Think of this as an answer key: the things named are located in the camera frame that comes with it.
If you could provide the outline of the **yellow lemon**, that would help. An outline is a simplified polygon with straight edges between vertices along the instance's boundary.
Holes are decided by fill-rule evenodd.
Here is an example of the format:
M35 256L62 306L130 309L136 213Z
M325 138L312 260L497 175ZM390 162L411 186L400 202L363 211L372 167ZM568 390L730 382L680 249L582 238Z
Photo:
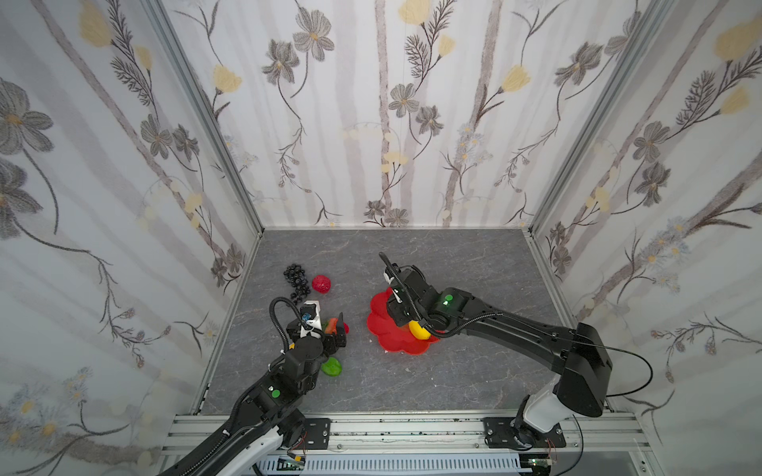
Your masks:
M418 323L418 321L410 321L408 323L408 329L410 333L418 340L426 341L431 338L431 334Z

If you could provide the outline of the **red flower-shaped plate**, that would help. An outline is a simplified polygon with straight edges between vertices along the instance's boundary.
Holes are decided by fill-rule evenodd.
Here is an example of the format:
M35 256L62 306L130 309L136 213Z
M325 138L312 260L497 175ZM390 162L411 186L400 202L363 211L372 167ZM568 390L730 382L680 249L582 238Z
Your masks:
M426 353L438 339L431 335L429 340L418 340L410 333L408 324L396 325L387 311L387 301L392 295L392 290L388 288L372 298L366 321L368 330L376 336L379 345L385 351L414 356Z

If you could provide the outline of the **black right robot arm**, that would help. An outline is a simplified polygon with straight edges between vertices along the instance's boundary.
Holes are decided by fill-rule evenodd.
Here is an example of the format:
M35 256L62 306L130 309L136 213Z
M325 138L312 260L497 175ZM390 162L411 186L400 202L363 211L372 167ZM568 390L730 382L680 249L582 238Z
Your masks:
M384 278L392 297L390 317L417 323L437 339L465 334L483 338L544 365L557 379L522 401L510 420L512 438L521 448L550 434L567 418L603 415L613 373L611 352L631 351L603 344L598 331L582 322L575 327L549 325L502 311L457 288L437 291L415 266L386 264Z

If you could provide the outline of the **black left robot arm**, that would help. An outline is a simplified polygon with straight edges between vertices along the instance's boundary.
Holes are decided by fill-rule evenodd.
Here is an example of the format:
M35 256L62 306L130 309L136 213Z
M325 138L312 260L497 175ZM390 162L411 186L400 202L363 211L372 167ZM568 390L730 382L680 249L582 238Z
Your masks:
M317 386L323 364L346 345L344 319L306 322L292 348L235 402L227 420L164 475L242 475L271 451L297 445L306 434L298 410Z

